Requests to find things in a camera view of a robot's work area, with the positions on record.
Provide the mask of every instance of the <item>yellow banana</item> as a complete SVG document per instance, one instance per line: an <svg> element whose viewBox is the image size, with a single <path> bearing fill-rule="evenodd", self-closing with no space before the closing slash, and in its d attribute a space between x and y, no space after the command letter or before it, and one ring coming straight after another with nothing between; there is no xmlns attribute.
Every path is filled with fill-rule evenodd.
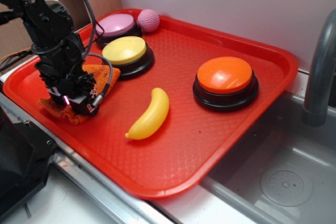
<svg viewBox="0 0 336 224"><path fill-rule="evenodd" d="M163 124L168 115L169 98L160 88L152 90L152 100L146 111L132 125L126 138L141 140L153 135Z"/></svg>

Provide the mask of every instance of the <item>black robotic arm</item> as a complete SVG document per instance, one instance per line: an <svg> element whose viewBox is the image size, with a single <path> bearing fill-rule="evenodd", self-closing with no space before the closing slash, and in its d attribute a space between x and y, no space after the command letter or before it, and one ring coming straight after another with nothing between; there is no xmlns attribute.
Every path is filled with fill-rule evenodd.
<svg viewBox="0 0 336 224"><path fill-rule="evenodd" d="M40 61L40 72L51 98L66 105L65 98L77 113L94 116L99 110L95 79L82 69L85 48L75 33L71 16L61 4L45 0L0 0L12 11L0 15L0 25L21 18L33 41L32 52Z"/></svg>

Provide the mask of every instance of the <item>pink button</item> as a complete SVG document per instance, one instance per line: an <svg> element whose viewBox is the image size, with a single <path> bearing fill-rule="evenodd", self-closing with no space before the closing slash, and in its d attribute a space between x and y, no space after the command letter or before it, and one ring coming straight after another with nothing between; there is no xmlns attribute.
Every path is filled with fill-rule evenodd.
<svg viewBox="0 0 336 224"><path fill-rule="evenodd" d="M103 36L115 36L126 33L134 26L134 18L129 14L112 14L101 21L99 24L104 28ZM96 25L97 34L102 34L103 30Z"/></svg>

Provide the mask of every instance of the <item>orange mesh cloth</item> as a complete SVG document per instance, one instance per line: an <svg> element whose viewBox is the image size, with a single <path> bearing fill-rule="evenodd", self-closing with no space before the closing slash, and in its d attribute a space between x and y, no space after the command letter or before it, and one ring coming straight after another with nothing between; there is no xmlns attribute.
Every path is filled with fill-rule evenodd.
<svg viewBox="0 0 336 224"><path fill-rule="evenodd" d="M106 65L83 65L83 70L88 73L93 73L93 76L96 80L94 87L96 88L97 93L100 94L109 79L110 67ZM107 94L110 92L119 76L120 70L118 68L113 68L112 80ZM38 104L42 105L53 116L57 118L64 118L72 124L80 124L86 119L90 118L88 115L76 114L71 106L56 104L50 97L46 99L40 98Z"/></svg>

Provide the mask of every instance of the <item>sink basin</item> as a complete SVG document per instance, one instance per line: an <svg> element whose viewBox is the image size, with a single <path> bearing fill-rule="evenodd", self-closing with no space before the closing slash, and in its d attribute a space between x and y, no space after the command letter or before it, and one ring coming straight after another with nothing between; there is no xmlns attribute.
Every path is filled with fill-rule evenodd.
<svg viewBox="0 0 336 224"><path fill-rule="evenodd" d="M336 111L310 127L302 104L283 93L201 185L257 223L334 223Z"/></svg>

